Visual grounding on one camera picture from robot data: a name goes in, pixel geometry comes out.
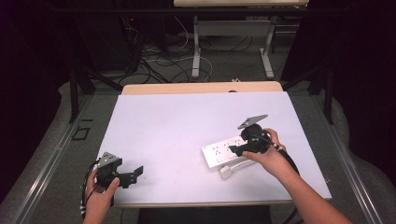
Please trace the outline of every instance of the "white power strip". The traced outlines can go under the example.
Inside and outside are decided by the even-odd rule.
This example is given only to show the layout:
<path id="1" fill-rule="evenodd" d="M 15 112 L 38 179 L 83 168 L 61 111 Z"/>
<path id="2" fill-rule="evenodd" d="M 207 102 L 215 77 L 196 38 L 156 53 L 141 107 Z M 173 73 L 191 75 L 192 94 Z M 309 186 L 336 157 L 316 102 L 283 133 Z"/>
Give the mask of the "white power strip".
<path id="1" fill-rule="evenodd" d="M 240 136 L 236 136 L 206 147 L 202 147 L 202 151 L 204 152 L 209 169 L 220 168 L 221 166 L 230 163 L 246 160 L 245 157 L 238 157 L 230 150 L 230 146 L 241 146 L 246 142 L 247 141 L 244 141 Z"/>

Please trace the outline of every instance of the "table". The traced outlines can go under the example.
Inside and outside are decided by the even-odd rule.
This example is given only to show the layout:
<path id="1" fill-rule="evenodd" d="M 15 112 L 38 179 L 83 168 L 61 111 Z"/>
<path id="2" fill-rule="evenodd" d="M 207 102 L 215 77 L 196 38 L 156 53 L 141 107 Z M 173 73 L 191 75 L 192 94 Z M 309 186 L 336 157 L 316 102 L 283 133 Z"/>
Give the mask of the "table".
<path id="1" fill-rule="evenodd" d="M 217 171 L 209 171 L 201 151 L 201 147 L 237 136 L 240 122 L 264 112 L 269 117 L 259 124 L 280 133 L 302 177 L 322 197 L 330 199 L 290 98 L 281 90 L 277 82 L 126 86 L 98 156 L 107 151 L 123 158 L 120 173 L 132 172 L 141 165 L 145 171 L 136 185 L 117 191 L 116 206 L 291 202 L 286 190 L 259 164 L 244 167 L 223 180 Z"/>
<path id="2" fill-rule="evenodd" d="M 303 6 L 308 0 L 175 0 L 176 7 L 279 7 L 279 6 Z M 191 76 L 198 78 L 201 59 L 199 48 L 200 35 L 255 35 L 265 36 L 264 48 L 260 49 L 262 64 L 265 75 L 274 79 L 274 73 L 268 59 L 268 51 L 276 27 L 276 17 L 269 21 L 199 21 L 194 17 L 194 58 L 192 62 Z"/>

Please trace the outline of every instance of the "forearm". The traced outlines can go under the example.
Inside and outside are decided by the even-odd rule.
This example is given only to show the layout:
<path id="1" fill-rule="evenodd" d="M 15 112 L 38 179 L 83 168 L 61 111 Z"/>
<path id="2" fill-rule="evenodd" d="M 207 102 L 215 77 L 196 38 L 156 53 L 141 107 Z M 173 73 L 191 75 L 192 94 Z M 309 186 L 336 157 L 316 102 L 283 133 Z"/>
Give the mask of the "forearm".
<path id="1" fill-rule="evenodd" d="M 278 180 L 288 191 L 305 223 L 351 223 L 295 172 Z"/>

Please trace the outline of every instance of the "electrical outlet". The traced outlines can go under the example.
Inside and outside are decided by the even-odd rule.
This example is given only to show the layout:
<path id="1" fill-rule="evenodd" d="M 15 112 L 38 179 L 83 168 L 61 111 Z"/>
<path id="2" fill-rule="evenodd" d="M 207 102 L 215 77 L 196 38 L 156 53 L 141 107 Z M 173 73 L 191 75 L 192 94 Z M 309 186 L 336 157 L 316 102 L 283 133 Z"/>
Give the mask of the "electrical outlet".
<path id="1" fill-rule="evenodd" d="M 246 142 L 247 141 L 244 141 L 241 136 L 236 136 L 202 147 L 209 169 L 220 168 L 220 166 L 224 166 L 226 164 L 245 160 L 245 157 L 238 157 L 235 153 L 231 152 L 230 146 L 241 146 Z"/>

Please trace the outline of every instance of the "gray carpet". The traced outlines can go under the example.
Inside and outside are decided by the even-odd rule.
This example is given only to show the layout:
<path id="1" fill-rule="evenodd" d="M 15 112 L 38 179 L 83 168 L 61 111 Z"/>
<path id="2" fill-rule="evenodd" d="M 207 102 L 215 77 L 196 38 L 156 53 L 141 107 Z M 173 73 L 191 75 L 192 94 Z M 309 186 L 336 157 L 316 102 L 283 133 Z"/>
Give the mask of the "gray carpet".
<path id="1" fill-rule="evenodd" d="M 214 49 L 216 46 L 216 49 L 231 49 L 243 39 L 244 37 L 241 36 L 233 38 L 208 38 L 206 40 L 207 42 L 203 42 L 203 45 L 206 43 L 206 46 L 203 47 Z M 240 49 L 249 45 L 249 39 L 245 41 L 247 42 L 244 42 L 240 46 Z M 262 73 L 262 62 L 258 52 L 258 48 L 261 46 L 259 44 L 260 41 L 259 38 L 254 38 L 250 47 L 241 52 L 209 52 L 209 50 L 204 50 L 202 56 L 206 57 L 211 65 L 205 60 L 202 60 L 201 68 L 206 72 L 213 70 L 211 81 L 231 81 L 231 79 L 236 77 L 242 81 L 266 80 Z M 276 74 L 276 79 L 280 77 L 291 42 L 292 36 L 279 36 L 276 39 L 276 52 L 275 54 L 270 54 L 270 61 Z M 191 56 L 191 52 L 188 52 L 187 49 L 179 49 L 181 45 L 173 47 L 172 50 L 188 53 L 187 55 Z M 151 56 L 148 60 L 156 58 L 157 56 Z M 180 67 L 184 69 L 191 68 L 191 61 L 180 61 L 178 66 L 164 66 L 163 63 L 161 63 L 162 65 L 156 63 L 150 64 L 167 78 L 175 77 L 175 82 L 186 80 L 187 75 L 191 72 L 190 70 L 187 71 L 187 75 L 183 73 L 177 75 L 182 72 Z M 206 79 L 205 71 L 202 72 L 203 75 L 201 77 L 194 81 L 203 82 Z M 128 77 L 122 80 L 121 84 L 139 83 L 145 79 L 145 76 Z M 54 167 L 53 176 L 48 185 L 40 191 L 37 197 L 39 200 L 36 203 L 30 204 L 32 205 L 31 209 L 23 210 L 21 213 L 27 216 L 26 222 L 28 223 L 81 222 L 78 211 L 79 187 L 88 165 L 97 157 L 97 152 L 118 94 L 118 92 L 111 90 L 103 83 L 94 83 L 98 91 L 94 96 L 84 97 L 81 94 L 80 101 L 88 102 L 87 109 L 82 112 L 78 122 L 75 123 L 76 127 L 73 129 L 72 137 L 66 139 L 65 144 L 61 146 L 59 143 L 64 139 L 64 133 L 68 127 L 67 122 L 70 118 L 70 98 L 68 86 L 64 85 L 60 88 L 60 92 L 64 98 L 58 114 L 49 127 L 42 143 L 37 148 L 35 155 L 17 181 L 14 189 L 0 205 L 1 223 L 12 223 L 13 220 L 18 220 L 16 219 L 16 215 L 20 214 L 19 209 L 21 205 L 30 204 L 25 199 L 29 195 L 29 190 L 31 190 L 37 178 L 40 177 L 43 166 L 49 161 L 51 155 L 62 147 L 64 147 L 64 153 L 60 156 L 62 159 Z M 330 138 L 326 124 L 321 120 L 321 114 L 315 107 L 314 102 L 316 99 L 315 97 L 308 96 L 306 91 L 302 91 L 304 88 L 305 86 L 303 84 L 303 86 L 297 87 L 296 91 L 291 91 L 290 98 L 303 125 L 308 141 L 314 149 L 319 167 L 323 174 L 330 180 L 329 189 L 333 196 L 331 203 L 351 218 L 353 222 L 368 223 L 361 211 L 356 194 L 350 186 L 343 167 L 337 158 L 334 149 L 335 145 Z M 339 136 L 344 144 L 347 145 L 347 121 L 343 115 L 342 107 L 334 104 L 333 113 L 336 130 L 339 132 Z M 76 140 L 76 138 L 84 135 L 84 129 L 89 129 L 86 139 Z M 395 188 L 389 183 L 382 172 L 371 164 L 359 158 L 353 158 L 357 170 L 361 174 L 361 178 L 368 189 L 368 194 L 372 196 L 373 204 L 382 217 L 383 223 L 392 223 L 396 220 L 396 216 L 393 214 L 393 211 L 396 211 Z M 274 223 L 281 223 L 290 214 L 292 205 L 272 205 L 271 210 Z M 138 209 L 113 207 L 106 217 L 106 223 L 121 223 L 121 219 L 122 223 L 135 223 L 137 215 Z M 293 221 L 299 221 L 299 217 L 296 217 Z"/>

